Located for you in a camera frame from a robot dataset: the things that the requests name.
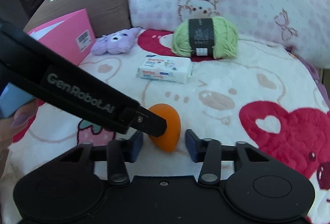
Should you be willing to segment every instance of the metal rivet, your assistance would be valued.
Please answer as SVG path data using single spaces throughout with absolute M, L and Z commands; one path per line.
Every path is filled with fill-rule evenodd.
M 123 182 L 127 179 L 127 176 L 123 175 L 123 174 L 114 174 L 110 177 L 110 179 L 113 181 L 113 182 Z
M 202 175 L 202 180 L 205 182 L 214 182 L 218 179 L 218 177 L 215 174 L 204 174 Z
M 143 122 L 143 117 L 142 116 L 139 116 L 138 117 L 138 123 L 141 123 L 141 122 Z

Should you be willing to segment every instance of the pink envelope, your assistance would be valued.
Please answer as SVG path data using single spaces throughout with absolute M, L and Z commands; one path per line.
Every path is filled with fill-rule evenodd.
M 75 65 L 90 53 L 96 41 L 86 9 L 51 20 L 28 34 Z

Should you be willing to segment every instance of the white package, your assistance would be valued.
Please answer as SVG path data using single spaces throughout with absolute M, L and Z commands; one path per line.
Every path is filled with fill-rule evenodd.
M 138 68 L 138 77 L 185 84 L 191 76 L 192 66 L 187 57 L 147 55 Z

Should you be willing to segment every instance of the yarn label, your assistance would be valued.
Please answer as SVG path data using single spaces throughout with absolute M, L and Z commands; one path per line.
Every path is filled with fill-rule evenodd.
M 189 19 L 191 55 L 213 56 L 214 31 L 211 18 Z

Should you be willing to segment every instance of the purple plush toy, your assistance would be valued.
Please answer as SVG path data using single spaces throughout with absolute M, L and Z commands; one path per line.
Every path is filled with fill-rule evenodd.
M 93 45 L 91 52 L 94 55 L 103 55 L 106 52 L 117 55 L 122 52 L 129 52 L 135 44 L 141 28 L 131 28 L 98 38 Z

